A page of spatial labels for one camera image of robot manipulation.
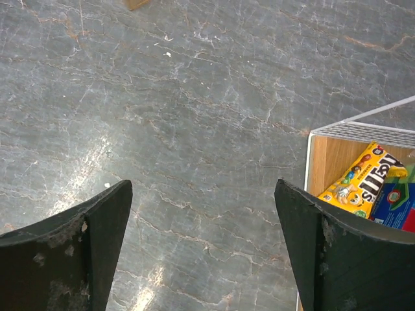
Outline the brown acrylic holder box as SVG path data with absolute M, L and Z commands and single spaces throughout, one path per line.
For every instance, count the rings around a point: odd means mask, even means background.
M 136 10 L 139 7 L 147 4 L 150 0 L 126 0 L 125 3 L 129 10 Z

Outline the blue green snack packet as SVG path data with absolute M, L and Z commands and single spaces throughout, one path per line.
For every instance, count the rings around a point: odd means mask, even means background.
M 369 219 L 378 224 L 414 233 L 414 164 L 408 176 L 387 178 L 372 207 Z

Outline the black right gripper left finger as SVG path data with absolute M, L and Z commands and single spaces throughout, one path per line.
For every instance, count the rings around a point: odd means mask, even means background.
M 1 235 L 2 310 L 105 310 L 132 205 L 122 180 Z

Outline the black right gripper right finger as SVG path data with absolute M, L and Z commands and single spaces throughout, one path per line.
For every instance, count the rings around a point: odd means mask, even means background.
M 414 234 L 279 179 L 275 202 L 304 310 L 413 310 Z

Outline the yellow M&M candy bag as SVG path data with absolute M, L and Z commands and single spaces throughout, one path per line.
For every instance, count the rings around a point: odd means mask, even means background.
M 408 175 L 400 160 L 373 141 L 318 199 L 362 218 L 369 218 L 385 180 Z

